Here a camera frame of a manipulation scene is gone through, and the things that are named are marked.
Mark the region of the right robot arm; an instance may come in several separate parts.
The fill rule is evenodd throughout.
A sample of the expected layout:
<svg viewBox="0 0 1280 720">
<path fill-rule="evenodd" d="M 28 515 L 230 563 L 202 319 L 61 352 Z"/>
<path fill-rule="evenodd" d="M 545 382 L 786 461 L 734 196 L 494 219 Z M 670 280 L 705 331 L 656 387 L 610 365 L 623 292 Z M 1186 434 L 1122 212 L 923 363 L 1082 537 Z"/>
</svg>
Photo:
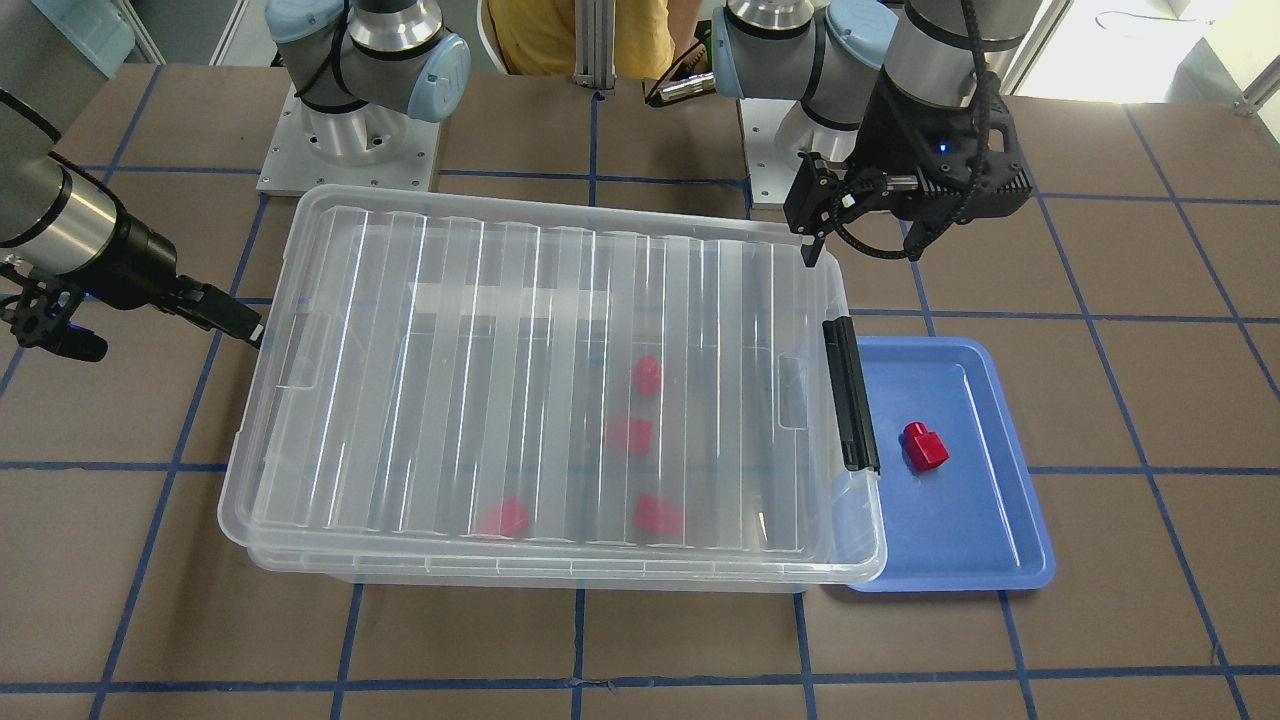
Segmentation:
<svg viewBox="0 0 1280 720">
<path fill-rule="evenodd" d="M 282 67 L 131 61 L 119 1 L 3 4 L 3 360 L 31 351 L 97 363 L 106 316 L 142 311 L 257 348 L 266 310 L 212 268 L 211 231 L 183 181 L 229 179 L 253 215 L 265 156 L 319 161 L 317 184 L 387 187 L 393 161 L 426 181 L 430 146 L 471 74 L 463 37 L 434 1 L 268 1 Z M 175 240 L 166 237 L 177 231 Z"/>
</svg>

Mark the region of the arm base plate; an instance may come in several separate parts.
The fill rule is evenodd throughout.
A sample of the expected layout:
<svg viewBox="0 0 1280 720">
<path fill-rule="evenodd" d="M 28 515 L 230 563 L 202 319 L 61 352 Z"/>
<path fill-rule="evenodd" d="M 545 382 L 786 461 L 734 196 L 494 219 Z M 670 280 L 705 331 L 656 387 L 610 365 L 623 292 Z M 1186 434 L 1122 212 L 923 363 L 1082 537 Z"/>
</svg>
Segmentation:
<svg viewBox="0 0 1280 720">
<path fill-rule="evenodd" d="M 285 101 L 259 172 L 256 188 L 300 197 L 323 184 L 425 191 L 436 169 L 442 126 L 366 105 L 346 114 Z"/>
<path fill-rule="evenodd" d="M 751 205 L 782 208 L 804 152 L 842 161 L 854 150 L 855 129 L 832 129 L 813 120 L 799 101 L 742 99 L 739 102 Z"/>
</svg>

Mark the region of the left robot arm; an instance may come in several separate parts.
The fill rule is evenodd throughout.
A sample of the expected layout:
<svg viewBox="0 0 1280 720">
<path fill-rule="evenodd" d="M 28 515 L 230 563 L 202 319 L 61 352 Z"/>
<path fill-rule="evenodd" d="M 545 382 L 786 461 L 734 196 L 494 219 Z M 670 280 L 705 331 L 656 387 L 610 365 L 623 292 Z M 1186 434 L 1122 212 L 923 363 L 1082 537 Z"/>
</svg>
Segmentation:
<svg viewBox="0 0 1280 720">
<path fill-rule="evenodd" d="M 915 263 L 943 233 L 1012 215 L 1036 187 L 1000 87 L 1033 1 L 727 1 L 710 20 L 718 94 L 785 100 L 813 129 L 782 209 L 815 266 L 829 238 Z"/>
</svg>

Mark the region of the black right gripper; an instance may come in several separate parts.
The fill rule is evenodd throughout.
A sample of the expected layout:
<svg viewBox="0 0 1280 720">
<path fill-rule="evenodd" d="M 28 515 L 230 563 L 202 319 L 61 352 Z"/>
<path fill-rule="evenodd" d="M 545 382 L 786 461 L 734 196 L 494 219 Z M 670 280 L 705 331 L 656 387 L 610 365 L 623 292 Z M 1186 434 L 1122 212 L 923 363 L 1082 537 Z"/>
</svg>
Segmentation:
<svg viewBox="0 0 1280 720">
<path fill-rule="evenodd" d="M 101 252 L 95 258 L 95 297 L 111 307 L 154 305 L 180 313 L 205 331 L 219 331 L 260 348 L 265 324 L 253 307 L 218 287 L 177 272 L 177 249 L 122 205 Z"/>
</svg>

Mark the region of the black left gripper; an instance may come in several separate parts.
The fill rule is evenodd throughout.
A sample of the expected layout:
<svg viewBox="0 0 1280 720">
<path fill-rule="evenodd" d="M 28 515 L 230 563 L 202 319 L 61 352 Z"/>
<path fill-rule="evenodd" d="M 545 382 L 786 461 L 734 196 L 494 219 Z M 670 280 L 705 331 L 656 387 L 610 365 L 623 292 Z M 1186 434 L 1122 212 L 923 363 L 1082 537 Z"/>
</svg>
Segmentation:
<svg viewBox="0 0 1280 720">
<path fill-rule="evenodd" d="M 803 264 L 808 268 L 818 264 L 829 234 L 838 234 L 854 246 L 858 237 L 846 224 L 869 211 L 887 211 L 911 223 L 959 223 L 964 204 L 942 217 L 923 197 L 922 163 L 931 155 L 925 149 L 927 136 L 950 114 L 969 111 L 978 133 L 977 158 L 983 160 L 989 109 L 988 86 L 980 86 L 965 108 L 936 108 L 895 85 L 876 86 L 850 160 L 796 152 L 799 167 L 783 201 L 783 214 L 790 231 L 803 238 Z"/>
</svg>

